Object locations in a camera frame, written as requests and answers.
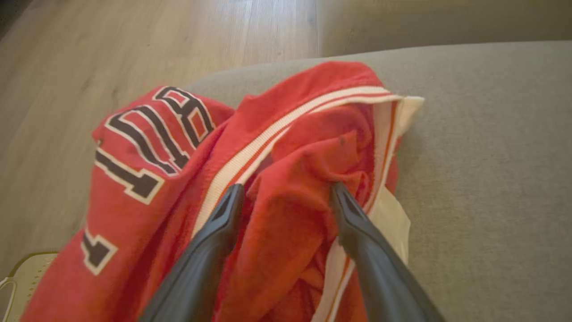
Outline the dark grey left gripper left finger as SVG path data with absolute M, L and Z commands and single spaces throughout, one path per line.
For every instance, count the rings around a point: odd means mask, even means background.
M 145 308 L 141 322 L 210 322 L 223 267 L 235 248 L 244 186 L 232 185 Z

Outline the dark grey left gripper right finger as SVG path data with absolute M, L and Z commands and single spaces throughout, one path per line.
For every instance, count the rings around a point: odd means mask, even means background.
M 332 185 L 330 206 L 339 243 L 355 263 L 368 320 L 443 322 L 441 312 L 344 183 Z

